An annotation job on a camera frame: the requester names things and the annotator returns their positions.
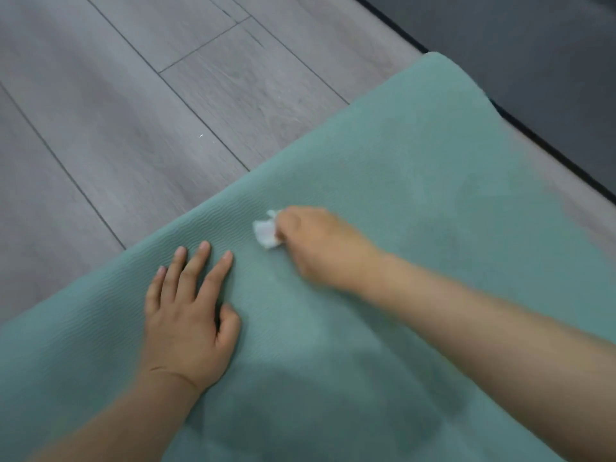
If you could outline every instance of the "laminate flooring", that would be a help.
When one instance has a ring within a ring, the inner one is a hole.
[[[420,56],[354,0],[0,0],[0,322]],[[512,132],[616,259],[614,206]]]

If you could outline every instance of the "person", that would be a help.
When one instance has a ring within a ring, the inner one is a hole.
[[[612,343],[382,252],[325,209],[290,207],[276,224],[304,278],[403,321],[561,457],[616,460]],[[187,251],[178,248],[158,270],[132,386],[33,461],[160,460],[197,398],[225,372],[240,332],[230,305],[218,328],[214,318],[230,252],[196,291],[209,253],[203,242],[184,267]]]

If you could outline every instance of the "hand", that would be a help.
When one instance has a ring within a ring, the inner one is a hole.
[[[364,235],[326,209],[291,206],[276,217],[276,236],[306,279],[358,294],[381,256]]]
[[[145,343],[139,378],[172,374],[201,394],[227,369],[241,321],[231,305],[224,304],[217,332],[214,312],[233,255],[227,251],[220,258],[195,295],[197,277],[209,255],[210,244],[204,241],[184,267],[187,250],[180,247],[169,269],[160,267],[154,276],[145,295]]]

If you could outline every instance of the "white tissue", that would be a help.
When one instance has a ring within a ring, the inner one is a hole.
[[[255,220],[252,223],[254,235],[259,244],[265,249],[276,248],[281,242],[276,238],[276,215],[279,210],[268,210],[269,220]]]

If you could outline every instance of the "teal mat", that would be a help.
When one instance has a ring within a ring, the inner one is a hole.
[[[0,331],[0,453],[18,461],[127,385],[143,295],[173,250],[231,249],[243,318],[227,374],[166,461],[559,458],[411,331],[300,279],[251,222],[325,206],[381,248],[614,341],[603,256],[509,149],[500,117],[428,54],[219,195]]]

